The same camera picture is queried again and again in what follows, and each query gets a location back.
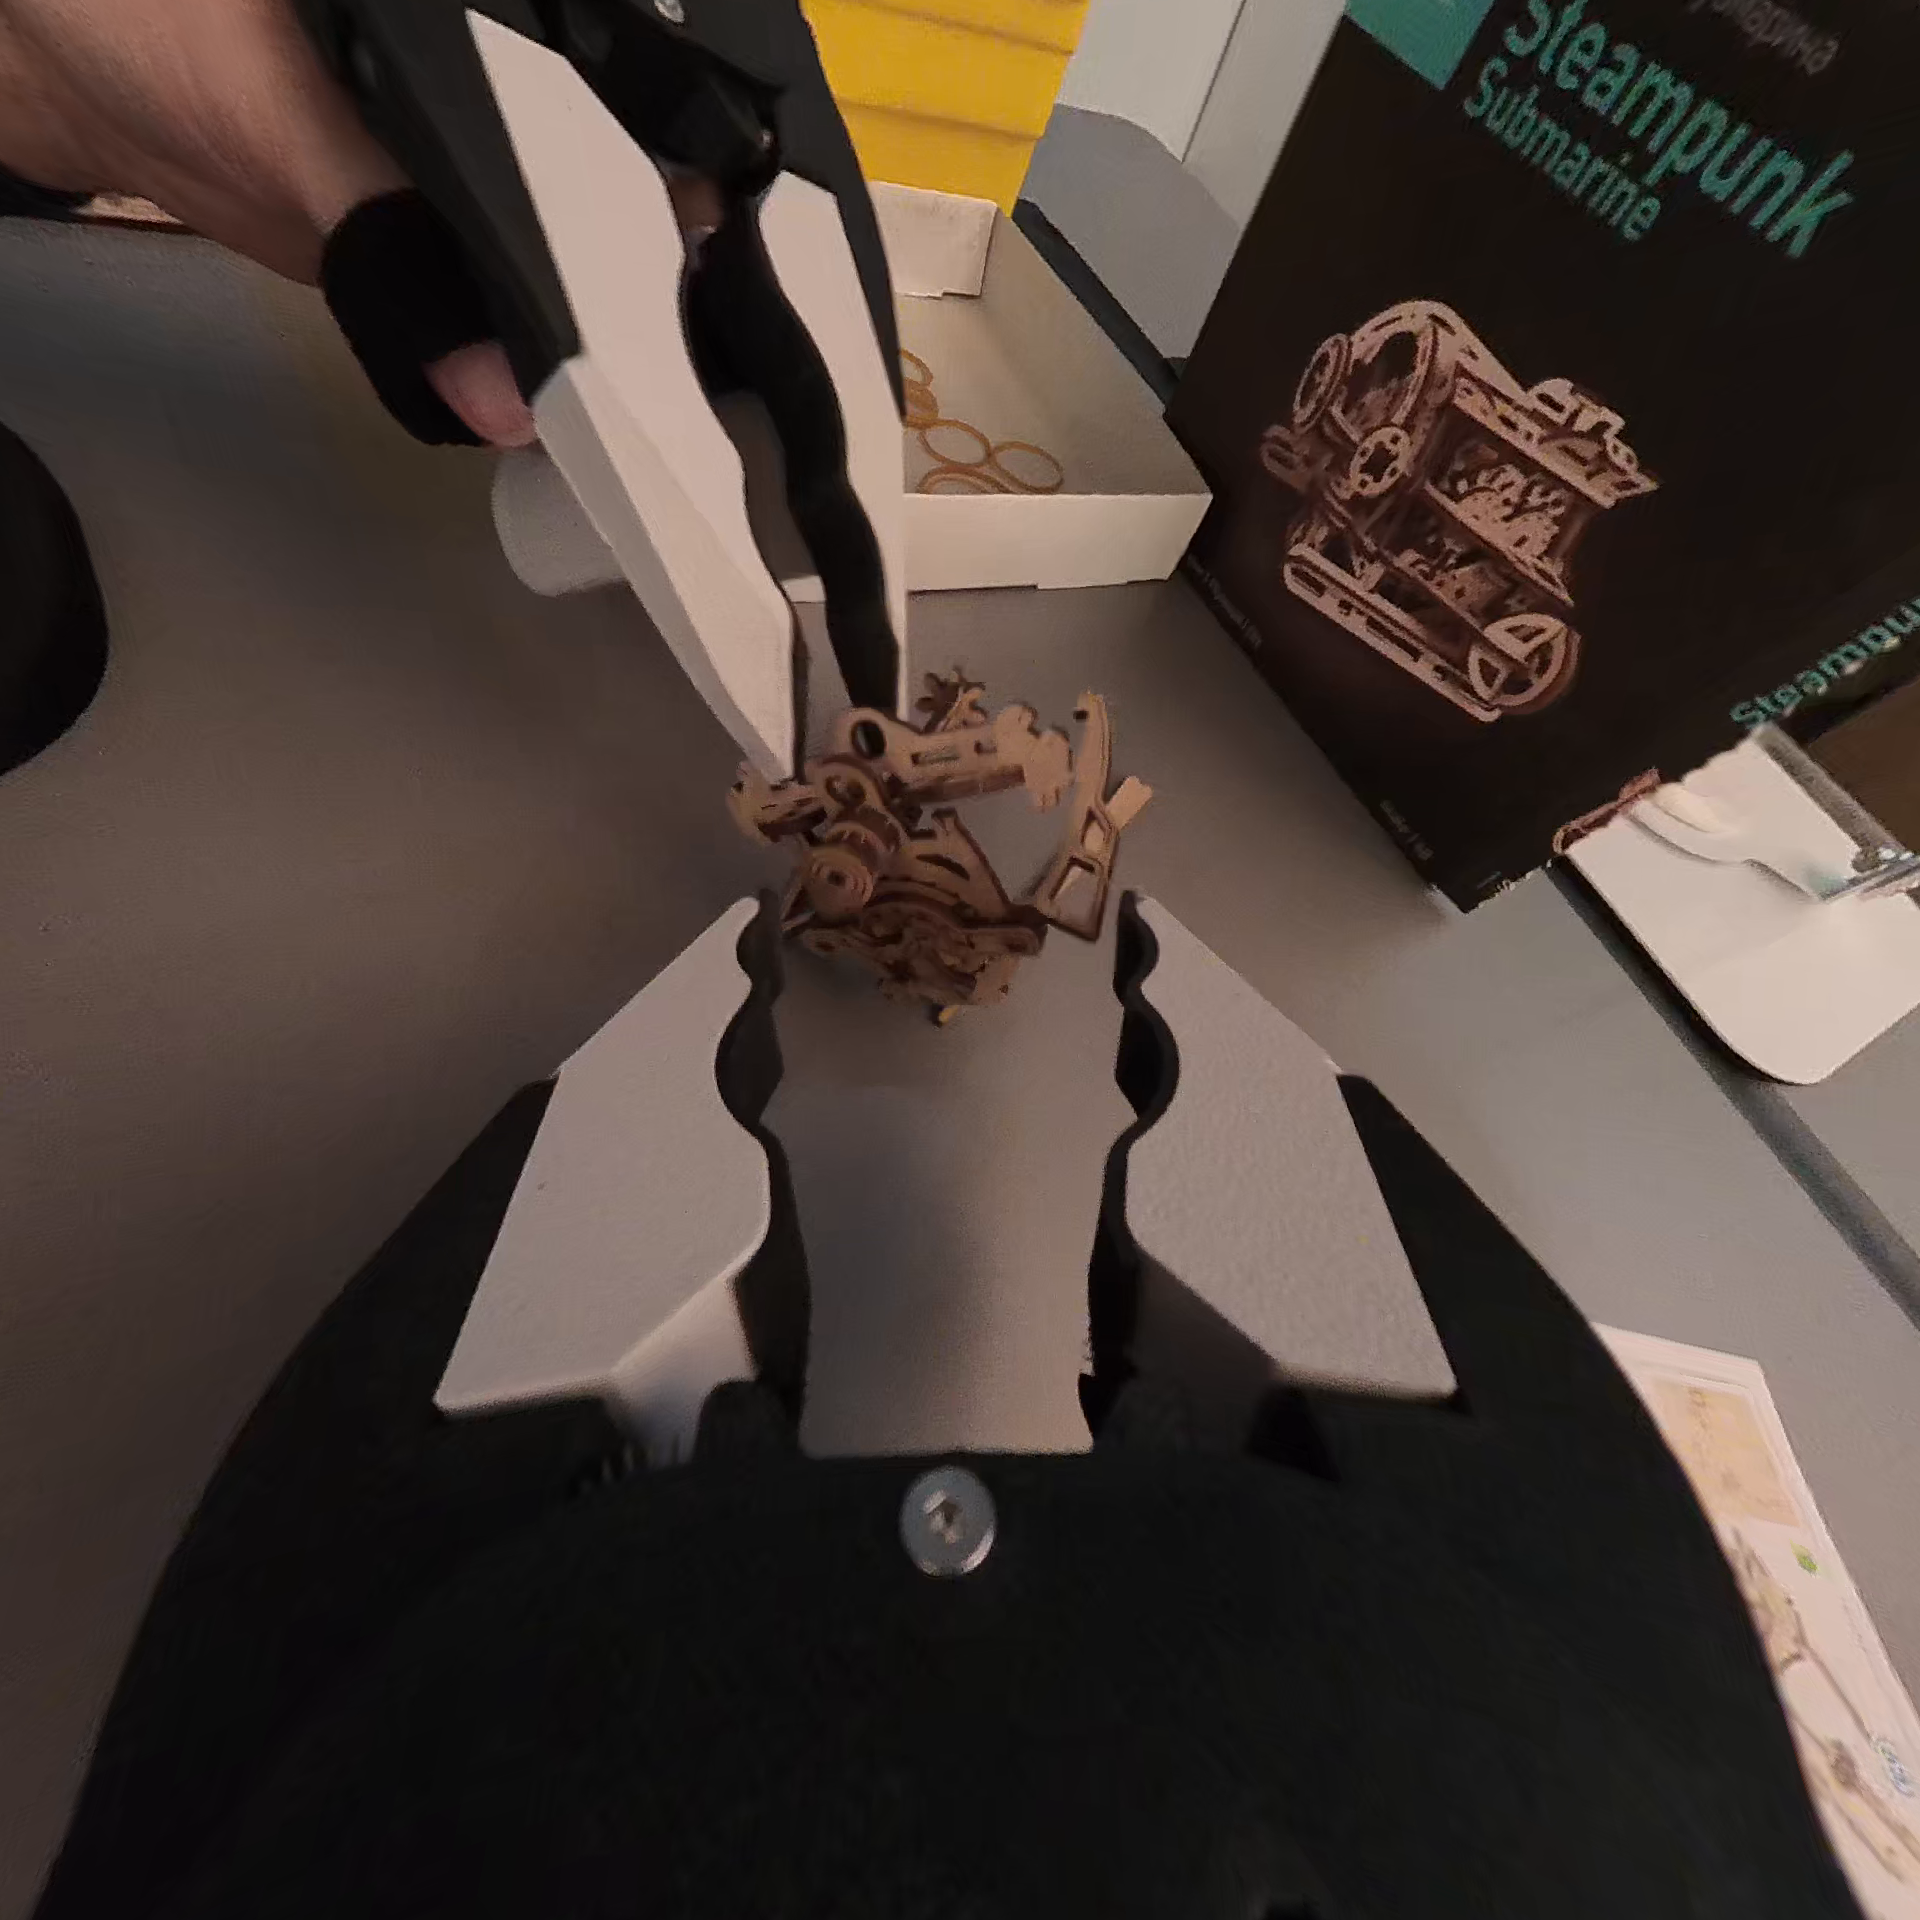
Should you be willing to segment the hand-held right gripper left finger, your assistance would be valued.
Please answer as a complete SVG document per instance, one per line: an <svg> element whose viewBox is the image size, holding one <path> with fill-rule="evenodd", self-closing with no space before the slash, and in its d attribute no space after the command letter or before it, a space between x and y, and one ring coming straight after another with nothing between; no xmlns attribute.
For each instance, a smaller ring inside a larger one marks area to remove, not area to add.
<svg viewBox="0 0 1920 1920"><path fill-rule="evenodd" d="M801 1425L813 1279L764 1118L779 993L779 900L736 900L562 1064L438 1412L587 1398L647 1463L692 1459L728 1384Z"/></svg>

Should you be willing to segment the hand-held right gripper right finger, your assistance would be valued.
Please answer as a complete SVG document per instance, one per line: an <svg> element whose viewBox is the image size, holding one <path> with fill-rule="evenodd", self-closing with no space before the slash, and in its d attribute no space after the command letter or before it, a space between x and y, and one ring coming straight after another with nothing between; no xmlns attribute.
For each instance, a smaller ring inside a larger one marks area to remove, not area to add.
<svg viewBox="0 0 1920 1920"><path fill-rule="evenodd" d="M1114 1080L1080 1402L1250 1450L1285 1397L1447 1405L1455 1372L1334 1054L1174 909L1116 909Z"/></svg>

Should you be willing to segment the white rounded base plate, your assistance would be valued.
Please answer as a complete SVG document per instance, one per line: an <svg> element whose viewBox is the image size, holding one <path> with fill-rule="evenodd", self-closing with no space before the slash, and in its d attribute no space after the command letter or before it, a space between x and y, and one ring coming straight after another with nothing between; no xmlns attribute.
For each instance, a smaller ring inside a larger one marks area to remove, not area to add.
<svg viewBox="0 0 1920 1920"><path fill-rule="evenodd" d="M1807 1087L1918 1014L1918 894L1813 900L1861 848L1918 851L1765 724L1682 779L1629 782L1558 856L1720 1046Z"/></svg>

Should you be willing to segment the black padded cushion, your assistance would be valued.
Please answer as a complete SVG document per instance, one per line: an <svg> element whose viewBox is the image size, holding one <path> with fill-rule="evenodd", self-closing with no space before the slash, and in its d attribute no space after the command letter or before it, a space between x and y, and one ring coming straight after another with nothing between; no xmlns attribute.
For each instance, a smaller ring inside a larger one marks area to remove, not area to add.
<svg viewBox="0 0 1920 1920"><path fill-rule="evenodd" d="M105 606L75 503L4 429L4 774L85 715L105 660Z"/></svg>

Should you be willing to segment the black model kit box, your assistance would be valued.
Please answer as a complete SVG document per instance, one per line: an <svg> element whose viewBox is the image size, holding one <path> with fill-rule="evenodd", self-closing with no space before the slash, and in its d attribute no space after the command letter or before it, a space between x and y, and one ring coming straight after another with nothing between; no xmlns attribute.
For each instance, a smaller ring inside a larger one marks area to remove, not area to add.
<svg viewBox="0 0 1920 1920"><path fill-rule="evenodd" d="M1474 909L1918 673L1918 2L1345 2L1168 429L1188 574Z"/></svg>

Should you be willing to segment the yellow plastic bin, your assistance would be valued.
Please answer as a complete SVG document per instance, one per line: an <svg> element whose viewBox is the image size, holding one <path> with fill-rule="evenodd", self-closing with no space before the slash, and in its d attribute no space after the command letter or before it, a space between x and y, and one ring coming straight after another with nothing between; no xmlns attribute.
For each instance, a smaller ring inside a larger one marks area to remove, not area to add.
<svg viewBox="0 0 1920 1920"><path fill-rule="evenodd" d="M860 175L1012 212L1093 2L806 2Z"/></svg>

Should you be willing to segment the white cardboard box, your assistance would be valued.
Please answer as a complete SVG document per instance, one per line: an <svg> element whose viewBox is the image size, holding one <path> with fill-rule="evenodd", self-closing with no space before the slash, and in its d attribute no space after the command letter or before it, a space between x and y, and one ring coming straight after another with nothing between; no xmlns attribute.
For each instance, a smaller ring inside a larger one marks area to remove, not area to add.
<svg viewBox="0 0 1920 1920"><path fill-rule="evenodd" d="M1162 580L1208 488L1128 359L1093 327L1023 235L986 199L869 182L899 348L933 368L943 412L991 439L1054 451L1060 496L921 496L905 429L905 583L1097 587ZM708 397L744 467L747 522L777 583L815 580L787 518L779 452L751 397Z"/></svg>

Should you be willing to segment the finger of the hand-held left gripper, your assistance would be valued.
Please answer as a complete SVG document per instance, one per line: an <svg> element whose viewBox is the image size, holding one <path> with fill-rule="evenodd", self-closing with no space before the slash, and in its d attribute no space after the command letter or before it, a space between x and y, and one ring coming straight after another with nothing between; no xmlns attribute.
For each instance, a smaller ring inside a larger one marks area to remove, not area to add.
<svg viewBox="0 0 1920 1920"><path fill-rule="evenodd" d="M787 779L796 623L689 355L665 178L560 54L467 26L580 340L532 403L539 445L495 464L499 549L551 597L629 583L740 756Z"/></svg>
<svg viewBox="0 0 1920 1920"><path fill-rule="evenodd" d="M734 199L692 269L689 336L708 397L764 414L852 706L899 708L905 377L864 183L852 212L806 178Z"/></svg>

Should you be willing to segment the person's left hand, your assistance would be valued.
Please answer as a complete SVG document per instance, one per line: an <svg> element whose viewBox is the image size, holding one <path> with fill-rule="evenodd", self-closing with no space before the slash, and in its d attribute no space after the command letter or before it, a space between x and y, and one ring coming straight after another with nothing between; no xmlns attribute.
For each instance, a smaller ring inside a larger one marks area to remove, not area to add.
<svg viewBox="0 0 1920 1920"><path fill-rule="evenodd" d="M290 2L4 2L4 175L147 199L320 287L425 445L539 439L467 250Z"/></svg>

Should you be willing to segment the printed instruction sheet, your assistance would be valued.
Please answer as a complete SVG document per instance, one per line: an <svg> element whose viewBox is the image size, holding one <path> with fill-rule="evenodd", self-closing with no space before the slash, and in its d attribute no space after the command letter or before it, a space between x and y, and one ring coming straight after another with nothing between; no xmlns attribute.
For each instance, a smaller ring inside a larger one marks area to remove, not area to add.
<svg viewBox="0 0 1920 1920"><path fill-rule="evenodd" d="M1762 1363L1599 1327L1716 1528L1866 1918L1918 1918L1918 1706L1818 1514Z"/></svg>

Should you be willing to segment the wooden gear model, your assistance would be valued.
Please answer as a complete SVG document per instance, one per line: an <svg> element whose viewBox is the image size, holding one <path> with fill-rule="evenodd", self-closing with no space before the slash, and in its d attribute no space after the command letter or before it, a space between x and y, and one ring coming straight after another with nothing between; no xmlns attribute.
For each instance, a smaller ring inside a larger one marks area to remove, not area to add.
<svg viewBox="0 0 1920 1920"><path fill-rule="evenodd" d="M1023 701L988 706L983 681L929 673L910 720L844 708L827 749L773 779L740 764L729 811L761 848L789 851L779 930L869 968L882 994L936 1025L996 1006L1047 950L1028 884L1008 884L964 804L1021 793L1067 830L1080 782L1114 796L1114 708L1083 691L1077 733L1047 731Z"/></svg>

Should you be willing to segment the pile of rubber bands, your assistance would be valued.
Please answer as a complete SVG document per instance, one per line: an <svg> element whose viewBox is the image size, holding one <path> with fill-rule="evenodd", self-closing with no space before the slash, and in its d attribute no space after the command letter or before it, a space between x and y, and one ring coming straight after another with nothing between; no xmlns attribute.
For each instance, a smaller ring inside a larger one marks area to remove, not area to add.
<svg viewBox="0 0 1920 1920"><path fill-rule="evenodd" d="M1063 462L1021 439L991 439L976 420L943 412L939 387L921 355L899 348L905 429L921 458L921 496L1060 496Z"/></svg>

